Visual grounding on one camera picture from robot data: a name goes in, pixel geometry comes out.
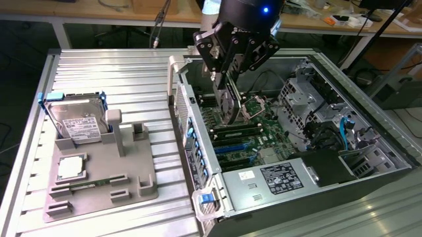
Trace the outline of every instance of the floor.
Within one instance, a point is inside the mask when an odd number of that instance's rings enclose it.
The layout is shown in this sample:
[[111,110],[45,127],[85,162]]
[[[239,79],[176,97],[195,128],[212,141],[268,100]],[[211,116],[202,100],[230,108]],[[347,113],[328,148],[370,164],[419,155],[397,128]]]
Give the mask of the floor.
[[[111,30],[105,25],[65,25],[73,48],[99,48],[95,34]],[[163,28],[162,47],[183,48],[192,45],[191,35],[195,29]],[[338,62],[344,51],[350,49],[350,41],[340,39],[332,43],[332,36],[279,33],[278,38],[284,48],[319,48],[327,57]],[[124,48],[125,34],[107,36],[101,40],[101,48]],[[129,38],[131,48],[148,48],[148,40],[132,34]],[[0,21],[0,139],[4,144],[0,147],[0,162],[12,165],[24,132],[35,91],[41,75],[47,51],[59,48],[53,29],[47,23],[23,23]],[[359,67],[367,67],[364,61]],[[9,168],[0,166],[0,200],[8,182]]]

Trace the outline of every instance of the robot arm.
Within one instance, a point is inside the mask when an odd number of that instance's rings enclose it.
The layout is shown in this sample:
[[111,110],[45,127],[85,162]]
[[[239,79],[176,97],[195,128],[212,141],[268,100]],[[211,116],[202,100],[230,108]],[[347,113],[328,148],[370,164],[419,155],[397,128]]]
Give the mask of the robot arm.
[[283,0],[222,0],[212,29],[194,34],[195,47],[212,72],[214,92],[224,123],[240,112],[235,83],[279,49],[271,32],[279,27]]

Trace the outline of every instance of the power supply label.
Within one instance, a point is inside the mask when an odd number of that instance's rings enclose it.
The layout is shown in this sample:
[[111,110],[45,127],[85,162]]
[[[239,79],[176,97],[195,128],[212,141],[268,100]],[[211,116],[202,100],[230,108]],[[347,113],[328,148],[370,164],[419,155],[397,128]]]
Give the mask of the power supply label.
[[274,195],[303,188],[298,174],[290,163],[260,168],[263,178]]

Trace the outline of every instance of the hard drive label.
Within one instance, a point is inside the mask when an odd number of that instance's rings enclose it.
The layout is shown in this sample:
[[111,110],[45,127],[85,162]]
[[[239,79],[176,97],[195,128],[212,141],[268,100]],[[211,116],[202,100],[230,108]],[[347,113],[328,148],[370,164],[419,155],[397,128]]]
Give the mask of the hard drive label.
[[73,141],[100,137],[99,124],[95,117],[65,119],[63,123]]

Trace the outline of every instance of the black plastic part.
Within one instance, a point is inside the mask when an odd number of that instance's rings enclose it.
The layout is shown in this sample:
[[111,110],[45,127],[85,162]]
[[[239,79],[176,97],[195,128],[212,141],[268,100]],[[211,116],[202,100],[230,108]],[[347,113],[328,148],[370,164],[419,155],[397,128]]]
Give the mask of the black plastic part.
[[61,48],[49,48],[47,55],[60,55],[61,54]]
[[302,158],[306,167],[310,167],[318,176],[316,184],[324,187],[340,184],[358,178],[350,173],[336,151],[306,151],[292,154],[288,159]]
[[230,22],[243,31],[267,32],[279,18],[280,0],[222,0],[218,22]]
[[351,130],[351,129],[354,129],[354,127],[355,127],[355,122],[347,121],[344,124],[344,128]]

